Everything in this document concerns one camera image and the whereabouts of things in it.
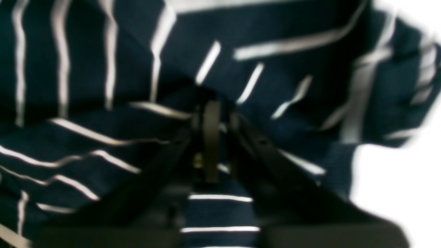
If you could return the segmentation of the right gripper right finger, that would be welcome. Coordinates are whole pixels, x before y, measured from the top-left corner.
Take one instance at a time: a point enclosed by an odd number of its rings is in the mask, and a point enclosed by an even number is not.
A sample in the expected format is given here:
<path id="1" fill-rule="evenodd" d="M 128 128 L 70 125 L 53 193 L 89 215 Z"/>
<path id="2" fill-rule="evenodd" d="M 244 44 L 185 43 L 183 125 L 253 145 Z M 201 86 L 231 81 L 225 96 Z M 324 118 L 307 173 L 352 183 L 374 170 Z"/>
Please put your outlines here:
<path id="1" fill-rule="evenodd" d="M 253 198 L 258 248 L 408 248 L 402 229 L 318 186 L 239 113 L 229 114 L 235 176 Z"/>

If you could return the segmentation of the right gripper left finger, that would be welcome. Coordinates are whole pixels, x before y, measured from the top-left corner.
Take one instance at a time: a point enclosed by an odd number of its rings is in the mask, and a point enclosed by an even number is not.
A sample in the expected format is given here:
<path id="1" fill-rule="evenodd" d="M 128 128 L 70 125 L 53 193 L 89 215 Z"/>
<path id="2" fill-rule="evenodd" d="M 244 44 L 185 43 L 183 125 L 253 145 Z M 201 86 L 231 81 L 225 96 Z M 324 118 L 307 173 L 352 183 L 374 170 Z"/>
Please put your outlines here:
<path id="1" fill-rule="evenodd" d="M 219 183 L 222 105 L 207 101 L 142 172 L 100 201 L 55 219 L 36 248 L 178 248 L 194 187 Z"/>

